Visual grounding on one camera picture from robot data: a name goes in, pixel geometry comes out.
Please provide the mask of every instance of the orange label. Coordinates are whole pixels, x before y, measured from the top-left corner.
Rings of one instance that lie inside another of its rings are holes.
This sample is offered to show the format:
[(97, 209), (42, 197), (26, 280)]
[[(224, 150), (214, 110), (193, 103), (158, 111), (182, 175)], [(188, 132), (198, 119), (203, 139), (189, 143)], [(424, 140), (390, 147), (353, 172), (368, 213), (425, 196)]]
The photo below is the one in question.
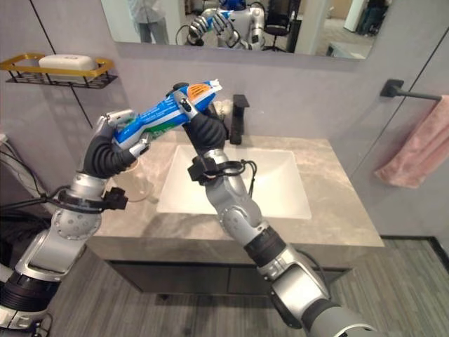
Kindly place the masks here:
[(187, 89), (187, 97), (190, 100), (194, 100), (195, 98), (200, 96), (202, 93), (205, 93), (209, 89), (210, 89), (210, 86), (208, 86), (207, 84), (204, 84), (204, 83), (194, 84), (193, 86), (190, 86)]

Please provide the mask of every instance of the white sink basin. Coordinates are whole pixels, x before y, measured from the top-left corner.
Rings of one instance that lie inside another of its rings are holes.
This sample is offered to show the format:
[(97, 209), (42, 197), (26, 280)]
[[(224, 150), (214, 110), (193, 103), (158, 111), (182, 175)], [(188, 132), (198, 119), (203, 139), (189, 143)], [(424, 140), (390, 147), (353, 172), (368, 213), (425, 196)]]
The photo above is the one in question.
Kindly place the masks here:
[[(224, 152), (229, 160), (253, 160), (257, 164), (253, 199), (266, 218), (310, 219), (309, 202), (291, 151), (266, 150), (228, 145)], [(196, 156), (191, 145), (178, 145), (162, 188), (159, 213), (216, 214), (206, 197), (204, 186), (190, 180), (187, 168)], [(249, 166), (242, 174), (246, 189), (252, 171)]]

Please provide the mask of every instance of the towel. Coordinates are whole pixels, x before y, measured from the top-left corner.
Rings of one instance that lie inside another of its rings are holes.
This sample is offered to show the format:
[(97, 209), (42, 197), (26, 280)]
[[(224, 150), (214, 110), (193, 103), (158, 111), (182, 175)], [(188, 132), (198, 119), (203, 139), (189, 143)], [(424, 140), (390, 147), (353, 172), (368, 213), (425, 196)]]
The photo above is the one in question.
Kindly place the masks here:
[(448, 157), (449, 95), (444, 95), (396, 156), (375, 175), (394, 186), (418, 188)]

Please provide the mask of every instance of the clear cup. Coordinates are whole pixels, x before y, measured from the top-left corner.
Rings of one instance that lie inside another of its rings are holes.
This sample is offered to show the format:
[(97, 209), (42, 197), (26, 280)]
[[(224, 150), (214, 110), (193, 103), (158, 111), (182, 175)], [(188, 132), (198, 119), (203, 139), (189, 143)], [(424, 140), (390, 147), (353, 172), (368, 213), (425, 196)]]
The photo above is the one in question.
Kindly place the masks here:
[(125, 190), (129, 202), (142, 201), (148, 197), (151, 189), (140, 160), (136, 160), (126, 171), (114, 176), (117, 187)]

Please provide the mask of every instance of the wood-grain floor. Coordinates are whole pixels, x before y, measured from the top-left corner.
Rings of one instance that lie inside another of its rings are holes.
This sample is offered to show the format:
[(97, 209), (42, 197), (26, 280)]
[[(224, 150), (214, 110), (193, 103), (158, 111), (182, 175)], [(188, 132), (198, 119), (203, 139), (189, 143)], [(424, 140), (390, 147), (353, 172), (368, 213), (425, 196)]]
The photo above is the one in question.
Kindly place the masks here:
[[(426, 241), (385, 240), (332, 285), (390, 337), (449, 336), (449, 274)], [(268, 299), (139, 293), (87, 250), (51, 303), (52, 336), (305, 336)]]

